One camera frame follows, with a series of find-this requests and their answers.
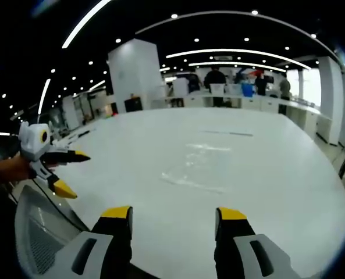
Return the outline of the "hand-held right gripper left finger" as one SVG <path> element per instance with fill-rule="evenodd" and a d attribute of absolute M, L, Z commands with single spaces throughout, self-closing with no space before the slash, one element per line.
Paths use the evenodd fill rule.
<path fill-rule="evenodd" d="M 55 255 L 52 278 L 127 278 L 132 256 L 133 208 L 109 208 L 91 231 Z"/>

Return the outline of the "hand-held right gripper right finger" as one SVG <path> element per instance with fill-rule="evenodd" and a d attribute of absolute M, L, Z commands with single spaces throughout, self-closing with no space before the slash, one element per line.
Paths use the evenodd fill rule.
<path fill-rule="evenodd" d="M 264 234 L 256 234 L 238 210 L 218 207 L 214 261 L 218 278 L 300 278 L 290 257 Z"/>

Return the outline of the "person's left hand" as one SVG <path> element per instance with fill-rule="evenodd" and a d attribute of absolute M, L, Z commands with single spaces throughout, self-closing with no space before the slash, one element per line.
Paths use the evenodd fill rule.
<path fill-rule="evenodd" d="M 30 177 L 29 162 L 20 154 L 0 160 L 0 183 L 23 181 Z"/>

